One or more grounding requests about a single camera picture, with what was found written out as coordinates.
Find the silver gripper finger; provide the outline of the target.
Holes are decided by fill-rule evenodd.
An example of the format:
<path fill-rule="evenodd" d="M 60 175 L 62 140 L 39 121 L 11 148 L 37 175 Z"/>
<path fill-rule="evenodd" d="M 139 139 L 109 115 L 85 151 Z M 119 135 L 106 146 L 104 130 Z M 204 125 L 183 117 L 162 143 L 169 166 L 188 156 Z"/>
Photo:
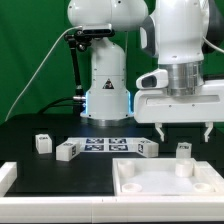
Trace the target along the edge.
<path fill-rule="evenodd" d="M 213 122 L 206 122 L 205 123 L 205 127 L 206 127 L 206 130 L 205 130 L 205 133 L 204 133 L 205 142 L 209 141 L 209 136 L 210 136 L 211 131 L 213 130 L 213 126 L 214 126 Z"/>
<path fill-rule="evenodd" d="M 165 134 L 164 134 L 164 132 L 162 130 L 162 127 L 163 127 L 162 126 L 162 123 L 155 123 L 155 129 L 158 132 L 158 134 L 160 135 L 160 140 L 162 142 L 164 142 L 164 140 L 165 140 Z"/>

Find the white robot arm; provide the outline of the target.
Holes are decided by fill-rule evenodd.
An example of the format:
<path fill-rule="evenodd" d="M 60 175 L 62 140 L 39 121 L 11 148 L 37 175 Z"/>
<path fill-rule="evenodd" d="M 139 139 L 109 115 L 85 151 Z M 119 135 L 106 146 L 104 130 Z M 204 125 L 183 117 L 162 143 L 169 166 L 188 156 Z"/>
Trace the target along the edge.
<path fill-rule="evenodd" d="M 153 124 L 199 123 L 213 129 L 224 122 L 224 79 L 203 77 L 204 54 L 224 41 L 224 19 L 214 0 L 156 0 L 152 13 L 144 0 L 70 0 L 68 19 L 77 29 L 77 48 L 92 48 L 92 84 L 81 116 L 101 125 L 133 117 Z M 158 68 L 136 80 L 129 102 L 126 59 L 109 38 L 138 30 L 141 49 Z"/>

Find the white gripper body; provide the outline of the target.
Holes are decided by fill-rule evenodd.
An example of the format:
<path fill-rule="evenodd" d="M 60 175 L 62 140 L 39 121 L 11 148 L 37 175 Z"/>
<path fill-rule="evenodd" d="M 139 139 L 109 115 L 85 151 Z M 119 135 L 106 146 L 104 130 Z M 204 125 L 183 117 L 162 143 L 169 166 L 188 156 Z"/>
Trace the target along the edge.
<path fill-rule="evenodd" d="M 224 122 L 224 80 L 206 81 L 191 96 L 140 90 L 134 98 L 134 118 L 138 123 Z"/>

